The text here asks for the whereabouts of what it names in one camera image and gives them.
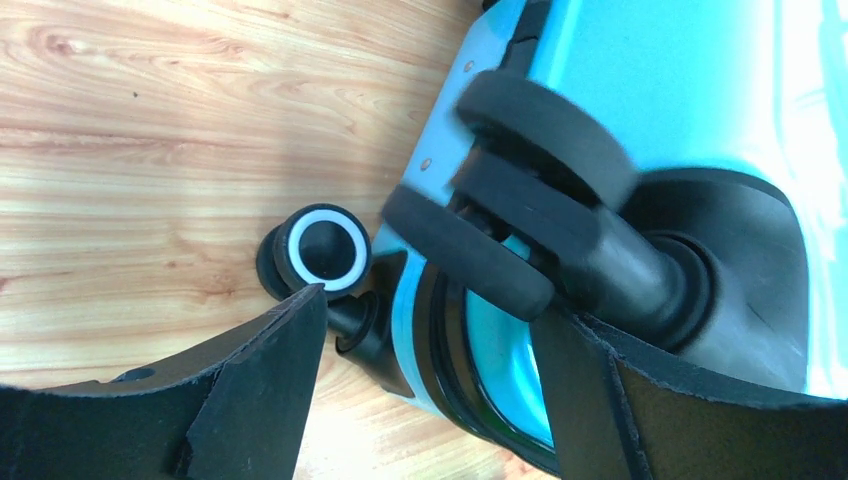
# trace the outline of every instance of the detached wheel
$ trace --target detached wheel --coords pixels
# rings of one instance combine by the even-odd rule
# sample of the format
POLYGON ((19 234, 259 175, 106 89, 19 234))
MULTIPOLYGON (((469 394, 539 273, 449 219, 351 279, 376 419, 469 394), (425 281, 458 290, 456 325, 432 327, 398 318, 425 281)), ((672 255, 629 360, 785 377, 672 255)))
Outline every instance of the detached wheel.
POLYGON ((558 93, 513 73, 472 80, 456 105, 459 119, 491 149, 540 173, 575 200, 618 210, 639 173, 606 128, 558 93))
POLYGON ((292 290, 283 281, 274 263, 274 237, 279 231, 280 227, 275 227, 259 244, 259 250, 256 252, 256 275, 265 291, 282 302, 292 294, 292 290))
POLYGON ((417 191, 398 185, 382 214, 386 225, 427 261, 504 312, 531 321, 552 301, 554 287, 547 277, 417 191))
MULTIPOLYGON (((304 207, 271 235, 273 264, 291 291, 321 283, 327 299, 335 300, 359 287, 371 266, 368 232, 352 213, 336 205, 304 207)), ((267 277, 273 286, 274 279, 267 277)))

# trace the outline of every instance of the black trim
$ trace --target black trim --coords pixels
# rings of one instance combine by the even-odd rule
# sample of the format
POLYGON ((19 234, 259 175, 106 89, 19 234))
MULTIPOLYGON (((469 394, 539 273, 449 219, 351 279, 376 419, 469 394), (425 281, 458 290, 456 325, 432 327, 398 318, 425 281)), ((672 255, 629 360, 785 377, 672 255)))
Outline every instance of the black trim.
POLYGON ((483 13, 488 12, 489 9, 494 7, 496 3, 498 3, 498 0, 483 0, 483 5, 481 5, 483 13))
POLYGON ((539 37, 548 20, 551 9, 550 0, 530 0, 515 27, 512 39, 506 46, 500 69, 520 73, 522 76, 530 72, 539 37))
POLYGON ((460 428, 509 449, 544 472, 558 475, 553 449, 510 424, 482 386, 468 342, 467 292, 435 265, 425 266, 415 299, 413 341, 427 393, 460 428))

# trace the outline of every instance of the double wheel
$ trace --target double wheel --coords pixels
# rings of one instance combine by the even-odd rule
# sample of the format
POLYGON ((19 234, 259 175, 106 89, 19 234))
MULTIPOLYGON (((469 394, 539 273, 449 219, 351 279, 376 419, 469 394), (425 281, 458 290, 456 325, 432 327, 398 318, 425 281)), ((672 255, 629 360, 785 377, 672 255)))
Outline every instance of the double wheel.
MULTIPOLYGON (((638 173, 621 145, 589 114, 515 74, 480 73, 461 95, 455 112, 477 140, 452 182, 459 200, 454 203, 463 208, 443 208, 413 188, 399 185, 383 208, 383 218, 428 261, 493 305, 529 321, 552 301, 556 288, 551 278, 558 274, 519 257, 491 234, 499 230, 493 224, 500 223, 492 211, 510 208, 508 204, 495 207, 492 202, 509 196, 508 187, 518 174, 533 177, 528 181, 587 209, 617 210, 636 186, 638 173), (488 195, 490 203, 481 205, 480 188, 486 185, 468 181, 463 173, 474 175, 475 162, 492 157, 515 168, 500 169, 504 178, 492 177, 490 182, 498 182, 504 191, 500 198, 488 195)), ((477 167, 479 172, 493 171, 477 167)))
POLYGON ((358 288, 371 265, 371 243, 362 223, 331 204, 304 207, 262 240, 256 271, 277 300, 310 284, 323 284, 327 299, 358 288))

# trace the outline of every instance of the wooden floor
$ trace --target wooden floor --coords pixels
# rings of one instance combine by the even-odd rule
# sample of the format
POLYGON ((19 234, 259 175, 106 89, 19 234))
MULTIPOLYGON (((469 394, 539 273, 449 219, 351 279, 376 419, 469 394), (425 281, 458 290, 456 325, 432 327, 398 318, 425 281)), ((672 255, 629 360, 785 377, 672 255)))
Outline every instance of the wooden floor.
MULTIPOLYGON (((271 307, 254 251, 305 204, 375 232, 479 14, 479 0, 0 4, 0 382, 29 387, 109 380, 271 307)), ((297 478, 541 477, 327 345, 297 478)))

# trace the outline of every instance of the wheel caster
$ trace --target wheel caster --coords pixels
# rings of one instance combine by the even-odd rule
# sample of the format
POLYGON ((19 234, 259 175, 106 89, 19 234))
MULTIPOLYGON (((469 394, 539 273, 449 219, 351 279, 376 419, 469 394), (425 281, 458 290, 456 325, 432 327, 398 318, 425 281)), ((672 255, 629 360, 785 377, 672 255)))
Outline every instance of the wheel caster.
POLYGON ((542 273, 469 219, 406 185, 395 187, 382 215, 429 262, 516 318, 533 320, 553 299, 553 284, 542 273))
POLYGON ((538 173, 553 188, 594 207, 618 210, 639 174, 624 148, 561 95, 501 70, 478 74, 456 114, 484 148, 538 173))
POLYGON ((362 223, 330 204, 304 207, 274 228, 259 246, 256 270, 265 290, 281 300, 322 283, 332 301, 362 284, 371 266, 371 242, 362 223))

